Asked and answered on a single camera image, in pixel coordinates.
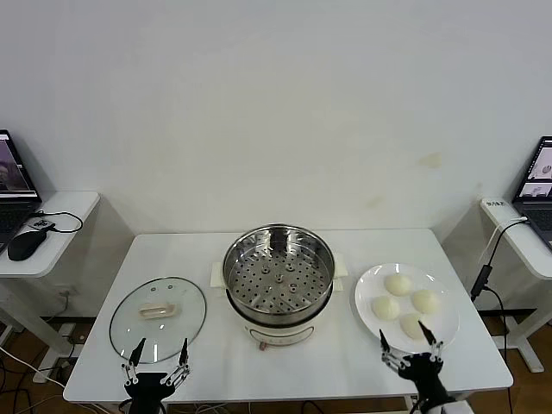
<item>white table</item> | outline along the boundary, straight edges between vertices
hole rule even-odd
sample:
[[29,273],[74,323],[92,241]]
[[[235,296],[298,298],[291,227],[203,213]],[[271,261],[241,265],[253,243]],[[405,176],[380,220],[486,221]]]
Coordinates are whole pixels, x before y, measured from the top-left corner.
[[[503,229],[512,218],[520,217],[519,213],[503,198],[483,198],[481,208],[495,225],[502,224]],[[539,279],[552,281],[552,252],[544,241],[528,225],[514,226],[506,231],[504,238],[510,243],[519,258],[530,272]],[[509,333],[506,336],[506,347],[517,349],[532,373],[544,371],[535,351],[527,338],[552,319],[552,292],[547,290],[536,304],[536,310],[520,324],[513,317],[506,318]],[[504,348],[504,337],[493,338],[500,349]]]
[[[99,196],[94,191],[57,191],[41,194],[43,203],[40,210],[46,213],[69,211],[80,217],[84,222],[96,206]],[[78,221],[70,216],[48,216],[47,220],[56,223],[59,229],[75,229]],[[23,226],[20,233],[30,231]],[[16,321],[19,327],[25,327],[42,339],[50,347],[40,368],[52,367],[61,356],[67,357],[72,351],[72,345],[63,337],[71,334],[74,323],[65,323],[60,331],[56,331],[36,315],[22,302],[10,288],[7,279],[35,279],[48,274],[76,233],[49,232],[47,239],[36,249],[31,257],[23,261],[12,261],[8,258],[7,249],[0,254],[0,308],[10,320]],[[0,344],[8,336],[11,329],[6,329],[0,337]],[[73,355],[78,356],[81,350],[76,346]],[[34,382],[45,382],[43,377],[36,375]]]
[[[123,359],[110,345],[114,310],[137,286],[166,276],[197,283],[204,291],[207,316],[190,346],[191,375],[165,401],[261,401],[364,398],[412,395],[414,385],[381,362],[380,341],[354,316],[353,287],[370,267],[384,262],[411,263],[436,276],[452,292],[460,330],[443,353],[443,384],[451,392],[508,387],[512,377],[464,287],[428,229],[337,230],[318,233],[344,255],[349,276],[332,295],[326,320],[308,340],[262,352],[243,332],[228,300],[210,287],[213,262],[220,261],[238,234],[139,235],[108,293],[64,391],[71,402],[118,403],[126,399],[120,370]],[[166,372],[177,357],[139,371]]]

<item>stainless steel steamer basket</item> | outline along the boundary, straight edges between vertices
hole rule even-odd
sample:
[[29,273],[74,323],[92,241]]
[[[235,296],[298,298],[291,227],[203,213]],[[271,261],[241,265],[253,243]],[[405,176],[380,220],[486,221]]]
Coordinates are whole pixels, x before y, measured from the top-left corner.
[[224,256],[229,300],[260,325],[286,327],[308,320],[328,302],[334,256],[307,229],[270,224],[242,235]]

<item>white side table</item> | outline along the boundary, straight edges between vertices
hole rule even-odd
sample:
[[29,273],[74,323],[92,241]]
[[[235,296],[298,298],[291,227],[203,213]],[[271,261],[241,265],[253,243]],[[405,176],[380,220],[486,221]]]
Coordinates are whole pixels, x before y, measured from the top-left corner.
[[[41,209],[45,212],[69,211],[80,217],[84,222],[97,202],[99,195],[94,191],[58,191],[41,194],[43,203]],[[76,226],[76,220],[70,216],[49,216],[60,229],[71,229]],[[24,226],[20,233],[30,231]],[[74,323],[64,323],[60,331],[56,331],[44,322],[35,312],[30,310],[9,288],[6,279],[36,279],[48,274],[76,233],[48,233],[47,239],[36,249],[34,254],[23,261],[12,261],[8,258],[7,249],[0,254],[0,308],[22,327],[27,328],[50,347],[45,355],[40,369],[53,367],[60,357],[67,357],[72,351],[72,345],[64,336],[71,334]],[[0,344],[8,337],[12,327],[8,327],[0,337]],[[82,345],[76,345],[72,356],[78,356]],[[36,374],[34,382],[46,380]]]
[[[503,224],[502,228],[512,218],[520,217],[519,213],[503,198],[483,198],[481,208],[495,225]],[[504,238],[532,274],[539,279],[552,281],[552,252],[530,226],[514,226],[504,234]],[[536,304],[536,310],[520,324],[517,324],[513,317],[506,318],[506,326],[509,330],[506,336],[506,347],[519,350],[527,368],[532,373],[541,373],[544,367],[527,338],[552,319],[551,290],[547,290],[543,296],[544,298]],[[503,336],[494,336],[493,339],[499,349],[504,348]]]

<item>white bun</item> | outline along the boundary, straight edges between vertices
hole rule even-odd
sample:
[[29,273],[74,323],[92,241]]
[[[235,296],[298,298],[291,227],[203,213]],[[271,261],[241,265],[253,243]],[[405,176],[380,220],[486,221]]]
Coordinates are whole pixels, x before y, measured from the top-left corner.
[[400,306],[396,299],[389,296],[379,296],[372,301],[372,311],[376,317],[384,321],[392,321],[398,317]]
[[419,313],[409,313],[400,318],[400,328],[405,332],[410,338],[415,341],[420,341],[423,339],[423,331],[420,328],[420,324],[417,321],[422,321],[422,316]]
[[441,308],[441,300],[433,291],[423,289],[412,293],[411,301],[418,312],[437,313]]
[[395,296],[405,296],[411,291],[411,280],[401,273],[394,273],[386,276],[384,281],[386,289]]

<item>laptop screen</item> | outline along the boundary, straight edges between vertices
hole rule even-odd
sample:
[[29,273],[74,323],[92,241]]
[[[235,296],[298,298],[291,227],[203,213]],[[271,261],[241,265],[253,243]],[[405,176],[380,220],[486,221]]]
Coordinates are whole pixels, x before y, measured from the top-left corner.
[[9,136],[0,133],[0,199],[37,198]]
[[517,190],[518,200],[552,201],[552,136],[544,136]]

